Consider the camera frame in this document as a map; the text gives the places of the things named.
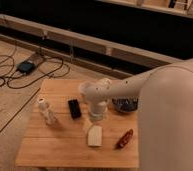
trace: charger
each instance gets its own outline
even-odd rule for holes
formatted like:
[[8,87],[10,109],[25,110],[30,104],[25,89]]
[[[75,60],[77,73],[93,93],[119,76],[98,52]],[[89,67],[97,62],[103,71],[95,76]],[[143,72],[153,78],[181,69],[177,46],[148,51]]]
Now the charger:
[[37,67],[39,67],[43,62],[45,62],[45,58],[39,53],[35,52],[28,59],[21,62],[17,66],[17,71],[26,75],[30,74]]
[[23,74],[30,74],[35,69],[35,65],[29,61],[23,61],[17,66],[17,71]]

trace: red object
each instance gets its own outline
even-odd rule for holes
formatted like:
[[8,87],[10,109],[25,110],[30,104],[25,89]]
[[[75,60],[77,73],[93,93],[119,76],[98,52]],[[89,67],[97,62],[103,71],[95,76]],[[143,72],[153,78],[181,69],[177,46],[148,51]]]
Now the red object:
[[116,148],[123,148],[133,137],[133,129],[130,129],[125,133],[125,135],[120,138],[118,141]]

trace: floor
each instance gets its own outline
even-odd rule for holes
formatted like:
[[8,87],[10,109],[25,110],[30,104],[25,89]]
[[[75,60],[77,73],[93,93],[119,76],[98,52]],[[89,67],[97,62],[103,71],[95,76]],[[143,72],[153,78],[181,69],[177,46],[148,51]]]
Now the floor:
[[[11,54],[14,46],[0,41],[0,54]],[[32,52],[23,48],[18,47],[14,55],[16,63],[26,59],[31,55]],[[68,75],[63,78],[83,78],[88,80],[100,79],[103,77],[112,78],[101,73],[97,73],[85,68],[81,68],[72,64],[68,64],[71,71]],[[41,66],[45,71],[50,70],[52,66],[43,65]],[[30,80],[33,80],[40,76],[40,72],[35,71],[27,79],[22,79],[15,82],[17,85],[24,85]],[[43,79],[35,83],[34,85],[21,89],[11,90],[6,86],[0,88],[0,130],[7,124],[14,114],[25,104],[25,102],[32,96],[32,94],[39,88]],[[38,168],[23,168],[15,167],[14,161],[17,155],[18,149],[21,144],[23,134],[26,129],[26,124],[29,120],[30,111],[35,101],[35,97],[28,103],[28,105],[14,117],[13,120],[7,125],[7,127],[0,133],[0,171],[37,171]],[[59,168],[48,168],[48,170],[77,170],[77,169],[59,169]],[[115,169],[93,169],[93,170],[115,170]]]

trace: black object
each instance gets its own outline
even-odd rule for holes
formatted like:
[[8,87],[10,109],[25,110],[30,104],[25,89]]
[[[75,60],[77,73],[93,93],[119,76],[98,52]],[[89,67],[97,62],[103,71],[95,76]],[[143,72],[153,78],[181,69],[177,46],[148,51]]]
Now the black object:
[[80,111],[80,107],[77,99],[69,100],[68,105],[70,108],[71,117],[73,119],[81,116],[81,111]]
[[112,99],[112,103],[121,113],[132,112],[138,108],[138,99]]
[[30,74],[35,69],[34,63],[23,61],[17,66],[17,71],[23,74]]
[[45,58],[38,53],[34,53],[27,60],[23,61],[17,66],[17,71],[24,74],[30,74],[43,62],[45,62]]

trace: black electronic device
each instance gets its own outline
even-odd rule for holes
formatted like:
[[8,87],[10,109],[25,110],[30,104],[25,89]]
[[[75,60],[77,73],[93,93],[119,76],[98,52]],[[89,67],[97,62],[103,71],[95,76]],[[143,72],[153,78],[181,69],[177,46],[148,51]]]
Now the black electronic device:
[[37,67],[39,67],[44,61],[45,61],[45,58],[42,55],[39,55],[38,53],[34,53],[28,59],[21,62],[17,66],[17,71],[23,74],[30,74]]
[[79,103],[77,99],[69,100],[68,105],[70,108],[71,117],[73,119],[81,117],[82,114],[81,114]]

